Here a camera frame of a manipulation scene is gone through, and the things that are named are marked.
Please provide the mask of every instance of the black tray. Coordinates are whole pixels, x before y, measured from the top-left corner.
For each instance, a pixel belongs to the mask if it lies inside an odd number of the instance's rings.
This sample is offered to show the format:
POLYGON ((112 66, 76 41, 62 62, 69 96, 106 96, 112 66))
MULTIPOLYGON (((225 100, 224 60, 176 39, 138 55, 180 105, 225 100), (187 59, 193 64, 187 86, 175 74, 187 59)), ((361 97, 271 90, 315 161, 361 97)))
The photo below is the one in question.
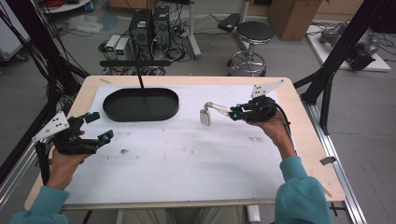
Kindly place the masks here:
POLYGON ((118 122, 166 120, 177 113, 178 97, 164 88, 121 89, 106 97, 103 109, 118 122))

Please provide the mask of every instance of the teal sleeve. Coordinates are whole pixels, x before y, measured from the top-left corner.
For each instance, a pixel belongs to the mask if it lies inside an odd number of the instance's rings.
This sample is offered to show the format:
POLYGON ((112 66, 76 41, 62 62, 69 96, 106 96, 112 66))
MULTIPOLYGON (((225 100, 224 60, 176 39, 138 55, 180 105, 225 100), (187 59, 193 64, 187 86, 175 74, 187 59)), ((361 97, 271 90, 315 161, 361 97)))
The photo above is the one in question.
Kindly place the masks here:
POLYGON ((331 224, 324 189, 317 179, 307 175, 300 157, 286 158, 280 163, 280 169, 285 184, 276 194, 276 224, 331 224))
POLYGON ((60 214, 68 196, 66 191, 41 187, 30 211, 16 213, 11 224, 68 224, 66 216, 60 214))

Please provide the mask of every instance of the aluminum rail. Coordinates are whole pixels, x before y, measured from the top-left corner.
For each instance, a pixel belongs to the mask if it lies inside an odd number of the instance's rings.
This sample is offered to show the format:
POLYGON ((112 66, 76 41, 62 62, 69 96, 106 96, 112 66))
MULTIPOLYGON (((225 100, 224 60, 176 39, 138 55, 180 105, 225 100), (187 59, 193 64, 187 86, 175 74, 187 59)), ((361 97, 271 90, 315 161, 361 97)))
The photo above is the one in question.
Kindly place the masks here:
POLYGON ((0 211, 6 205, 6 202, 14 192, 15 188, 21 183, 21 180, 27 170, 32 167, 35 156, 35 143, 31 143, 12 170, 8 173, 7 178, 0 186, 0 211))
POLYGON ((344 171, 343 165, 341 164, 337 152, 332 144, 332 139, 329 135, 326 135, 323 132, 323 129, 319 125, 320 121, 320 112, 315 105, 309 105, 307 102, 302 102, 306 113, 309 118, 311 118, 311 122, 314 125, 314 128, 317 132, 317 135, 322 143, 327 156, 335 157, 337 161, 335 161, 332 166, 334 167, 335 172, 337 173, 338 179, 340 180, 341 186, 344 189, 346 194, 346 199, 344 200, 346 204, 346 210, 348 211, 349 217, 351 218, 352 223, 354 224, 366 224, 367 221, 364 217, 363 212, 361 211, 361 207, 359 206, 358 199, 353 192, 352 187, 349 184, 347 179, 347 174, 344 171))

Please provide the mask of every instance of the stool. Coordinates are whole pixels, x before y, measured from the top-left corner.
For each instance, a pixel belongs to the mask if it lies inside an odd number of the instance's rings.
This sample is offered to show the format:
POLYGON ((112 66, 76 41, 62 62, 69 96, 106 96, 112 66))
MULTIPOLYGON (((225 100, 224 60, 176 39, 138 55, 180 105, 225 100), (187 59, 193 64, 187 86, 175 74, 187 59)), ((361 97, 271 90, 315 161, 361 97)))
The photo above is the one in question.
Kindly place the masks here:
POLYGON ((233 75, 235 68, 250 73, 253 77, 255 73, 261 72, 261 77, 265 77, 266 65, 264 58, 253 51, 255 45, 268 44, 275 35, 271 26, 259 21, 245 21, 238 25, 236 32, 242 41, 249 43, 247 51, 236 52, 227 65, 231 70, 227 77, 233 75))

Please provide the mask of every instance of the small white object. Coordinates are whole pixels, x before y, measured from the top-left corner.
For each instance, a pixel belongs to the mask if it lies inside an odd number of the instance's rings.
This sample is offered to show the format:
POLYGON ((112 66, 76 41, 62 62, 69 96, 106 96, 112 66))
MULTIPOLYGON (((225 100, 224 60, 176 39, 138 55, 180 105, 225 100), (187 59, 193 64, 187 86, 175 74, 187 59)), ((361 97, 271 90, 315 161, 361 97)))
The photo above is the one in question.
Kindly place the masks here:
POLYGON ((202 109, 199 113, 200 121, 205 126, 210 126, 210 113, 208 110, 202 109))
POLYGON ((247 206, 247 221, 249 222, 261 221, 260 210, 258 205, 247 206))
POLYGON ((251 98, 268 94, 268 92, 273 91, 274 89, 281 86, 283 82, 284 80, 281 79, 280 81, 276 81, 276 82, 256 84, 254 85, 253 91, 251 92, 251 98))
POLYGON ((69 123, 67 122, 66 116, 63 111, 59 111, 58 114, 51 119, 48 124, 36 134, 33 138, 33 142, 38 142, 43 138, 50 137, 56 133, 59 133, 69 127, 69 123))

